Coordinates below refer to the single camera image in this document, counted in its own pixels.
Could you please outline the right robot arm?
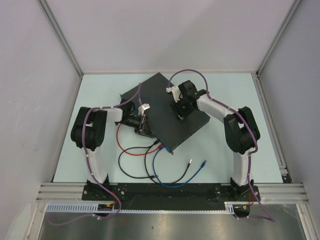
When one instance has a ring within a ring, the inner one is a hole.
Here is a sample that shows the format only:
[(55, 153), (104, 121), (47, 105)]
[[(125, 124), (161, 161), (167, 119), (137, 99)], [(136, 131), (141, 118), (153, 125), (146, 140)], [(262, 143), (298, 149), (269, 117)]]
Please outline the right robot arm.
[(252, 110), (247, 106), (236, 110), (212, 98), (205, 89), (197, 90), (189, 80), (168, 86), (166, 92), (173, 96), (170, 106), (178, 119), (184, 120), (193, 112), (201, 111), (223, 123), (226, 143), (233, 151), (230, 194), (242, 201), (254, 184), (249, 158), (258, 150), (257, 141), (261, 137)]

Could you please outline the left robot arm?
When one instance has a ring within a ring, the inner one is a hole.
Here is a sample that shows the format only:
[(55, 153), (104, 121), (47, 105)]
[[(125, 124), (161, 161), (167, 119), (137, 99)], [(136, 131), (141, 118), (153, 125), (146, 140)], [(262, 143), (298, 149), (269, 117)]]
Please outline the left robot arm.
[(143, 104), (136, 109), (132, 101), (109, 108), (80, 107), (71, 129), (70, 138), (84, 152), (89, 173), (88, 181), (96, 184), (93, 194), (98, 199), (105, 200), (111, 193), (111, 188), (105, 184), (108, 173), (103, 166), (100, 151), (105, 139), (107, 121), (131, 127), (138, 135), (154, 138), (155, 135), (146, 115), (149, 108), (149, 104)]

